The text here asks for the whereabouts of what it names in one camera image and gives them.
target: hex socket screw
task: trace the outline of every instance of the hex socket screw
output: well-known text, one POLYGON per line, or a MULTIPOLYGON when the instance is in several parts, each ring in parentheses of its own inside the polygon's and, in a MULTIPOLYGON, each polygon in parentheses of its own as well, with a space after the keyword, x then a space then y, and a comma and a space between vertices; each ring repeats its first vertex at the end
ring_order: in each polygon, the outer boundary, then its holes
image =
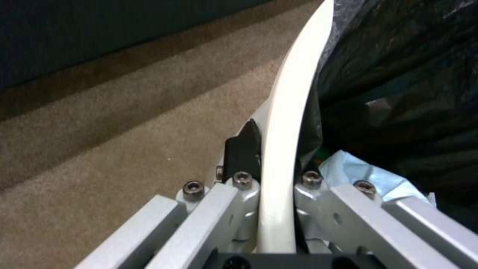
POLYGON ((232 176, 232 185, 241 191, 249 190, 252 187, 252 175, 248 172, 236 172, 232 176))
POLYGON ((189 181, 183 186, 183 195, 186 201, 196 202, 204 197, 204 184, 200 181, 189 181))
POLYGON ((319 189, 323 178, 315 171, 307 171, 302 175, 301 184, 308 189, 319 189))
POLYGON ((372 200, 375 198, 375 194, 377 193, 375 186, 366 180, 355 181, 354 187, 372 200))

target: screw hole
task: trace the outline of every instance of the screw hole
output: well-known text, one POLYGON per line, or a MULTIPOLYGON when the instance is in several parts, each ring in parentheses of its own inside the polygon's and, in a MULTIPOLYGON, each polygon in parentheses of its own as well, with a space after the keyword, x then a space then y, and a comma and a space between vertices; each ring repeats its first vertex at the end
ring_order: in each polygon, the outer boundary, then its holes
POLYGON ((223 269, 250 269, 250 263, 241 256, 233 256, 224 262, 223 269))
POLYGON ((342 219, 340 218, 340 215, 339 215, 339 214, 334 213, 334 221, 335 221, 335 224, 337 224, 337 225, 341 225, 341 224, 342 224, 342 219))

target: black plastic bag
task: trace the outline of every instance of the black plastic bag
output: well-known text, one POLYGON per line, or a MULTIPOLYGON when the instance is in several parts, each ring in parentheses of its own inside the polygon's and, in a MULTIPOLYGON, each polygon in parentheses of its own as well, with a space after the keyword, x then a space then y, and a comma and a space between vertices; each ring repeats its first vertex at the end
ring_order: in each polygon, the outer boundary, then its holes
POLYGON ((478 232, 478 0, 336 0, 298 160, 320 143, 434 191, 478 232))

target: white plastic tube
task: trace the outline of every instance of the white plastic tube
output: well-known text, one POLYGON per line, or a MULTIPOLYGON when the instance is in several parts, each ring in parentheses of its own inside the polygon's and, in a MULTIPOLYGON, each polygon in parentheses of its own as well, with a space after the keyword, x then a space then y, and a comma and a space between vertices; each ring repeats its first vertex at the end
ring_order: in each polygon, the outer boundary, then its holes
POLYGON ((277 74, 262 144, 257 251, 294 253, 293 171, 300 125, 334 1, 324 0, 304 26, 277 74))

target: beige carpet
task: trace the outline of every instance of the beige carpet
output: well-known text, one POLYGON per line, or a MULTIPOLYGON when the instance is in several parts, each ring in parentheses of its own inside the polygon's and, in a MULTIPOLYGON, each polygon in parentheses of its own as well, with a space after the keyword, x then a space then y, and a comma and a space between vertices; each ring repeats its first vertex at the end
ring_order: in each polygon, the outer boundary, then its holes
POLYGON ((222 34, 1 122, 0 268, 71 268, 153 195, 207 180, 317 6, 277 1, 191 29, 222 34))

